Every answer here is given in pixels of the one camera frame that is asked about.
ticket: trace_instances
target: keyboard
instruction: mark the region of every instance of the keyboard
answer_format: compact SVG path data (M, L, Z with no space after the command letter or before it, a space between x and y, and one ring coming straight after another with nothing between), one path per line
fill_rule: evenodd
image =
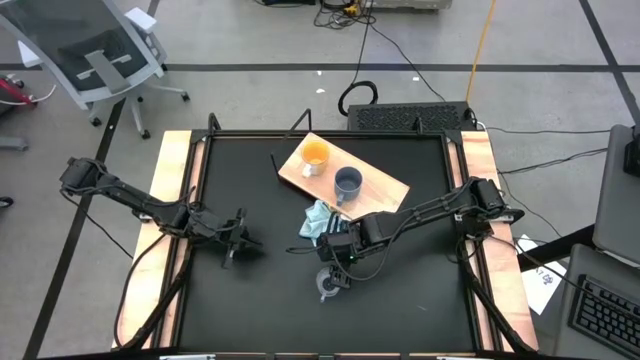
M580 275L569 326L627 357L640 359L640 301Z

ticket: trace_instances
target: gray concrete floor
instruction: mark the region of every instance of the gray concrete floor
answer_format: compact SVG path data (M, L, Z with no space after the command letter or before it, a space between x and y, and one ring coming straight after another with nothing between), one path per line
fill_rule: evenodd
M640 64L640 11L634 0L589 1L620 64ZM123 10L149 7L149 0L117 0ZM470 64L489 0L455 0L438 15L378 14L377 28L395 39L416 63ZM364 26L330 31L312 26L316 8L271 9L252 0L161 0L157 34L169 64L355 63ZM0 69L19 62L15 41L0 29ZM365 63L403 63L396 49L370 32ZM498 2L481 58L483 64L606 65L577 0ZM54 80L42 71L21 71L35 94ZM437 101L412 72L363 71L374 81L380 102ZM424 72L448 100L463 100L469 73ZM624 74L640 91L640 74ZM215 112L224 128L282 129L305 109L318 128L344 129L337 99L352 71L189 72L162 80L183 87L192 101L150 94L142 104L152 138L142 141L124 112L107 166L125 181L149 189L162 133L203 128ZM354 92L352 103L368 101ZM488 126L507 129L607 129L633 120L611 73L482 72L471 105ZM58 177L70 156L95 155L102 129L59 89L36 109L19 109L0 119L0 134L24 136L24 153L1 151L0 193L16 199L0 213L0 358L21 358L75 209L58 194ZM101 114L106 120L109 113ZM512 169L576 152L605 147L606 135L492 134L498 166ZM604 156L509 176L511 190L543 214L562 234L593 222ZM139 223L128 210L95 199L90 213L132 250ZM529 215L514 234L553 239L551 229ZM40 356L108 350L117 301L130 260L93 225L85 224ZM540 336L548 342L551 325Z

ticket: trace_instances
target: white paper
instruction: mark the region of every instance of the white paper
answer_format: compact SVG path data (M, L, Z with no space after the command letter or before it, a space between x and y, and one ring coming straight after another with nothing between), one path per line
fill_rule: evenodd
M524 251L529 251L538 246L535 242L529 240L527 235L522 235L518 244ZM545 265L557 271L562 276L567 272L557 261ZM553 296L554 291L556 291L558 285L560 285L562 278L549 269L539 267L522 273L522 281L524 282L524 290L527 293L529 307L538 315L542 315L544 308L547 306L547 303L549 303L549 300L551 300L551 296Z

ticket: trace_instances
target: wooden cutting board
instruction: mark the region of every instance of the wooden cutting board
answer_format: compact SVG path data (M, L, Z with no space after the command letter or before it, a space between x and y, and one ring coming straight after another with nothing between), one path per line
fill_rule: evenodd
M329 146L329 163L321 175L305 178L302 176L302 169L305 166L302 160L302 149L309 141L322 141ZM338 207L334 192L335 175L345 166L358 169L362 173L363 182L360 195L355 200ZM396 212L409 192L409 186L311 132L282 165L278 174L352 220L373 212Z

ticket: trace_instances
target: black floor line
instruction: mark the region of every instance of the black floor line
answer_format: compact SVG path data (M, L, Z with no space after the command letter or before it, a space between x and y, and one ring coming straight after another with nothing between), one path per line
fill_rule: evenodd
M629 88L629 84L627 80L624 78L624 74L621 71L621 68L618 66L618 62L616 61L616 57L613 55L613 51L611 51L611 47L609 47L609 43L607 39L604 37L604 33L602 32L602 28L600 28L600 24L598 23L598 19L596 19L596 15L593 13L593 9L589 4L588 0L580 0L580 6L582 6L582 10L584 11L585 16L587 17L587 21L591 26L591 30L593 30L593 34L598 41L598 45L600 45L600 49L604 54L604 58L607 60L607 64L613 70L613 77L616 80L616 84L620 89L620 93L622 94L622 98L624 99L625 104L627 104L627 108L631 113L631 117L633 121L640 125L640 109L638 109L638 103L636 102L636 97L633 95L633 92Z
M96 152L96 160L104 161L107 157L109 147L111 146L111 140L113 139L113 134L115 133L118 121L120 120L120 114L122 113L124 102L125 100L123 99L115 104L111 110L109 121L104 128L104 135L102 135L102 140L100 141L98 151ZM89 210L89 205L91 205L91 196L83 197L80 200L80 208L84 209L84 211ZM84 226L86 216L80 208L76 210L76 214L73 217L73 222L71 223L71 228L67 235L67 240L64 243L62 253L58 259L58 265L53 273L49 289L47 290L44 302L40 308L40 313L38 314L33 331L31 332L31 337L29 338L29 343L27 344L27 348L24 353L24 359L36 359L40 352L40 348L42 347L42 342L44 341L44 337L47 333L51 316L56 308L56 303L58 302L58 297L60 296L64 279L69 271L69 266L73 259L73 253L76 250L76 245L78 244L78 239L80 238L82 227Z
M175 72L241 72L241 71L355 71L352 63L278 63L278 64L167 64ZM415 64L420 71L468 72L471 64ZM22 64L0 64L0 71L40 71L41 67L27 69ZM409 64L369 63L362 64L363 71L413 71ZM640 65L527 65L527 64L480 64L478 72L509 73L614 73L640 72Z

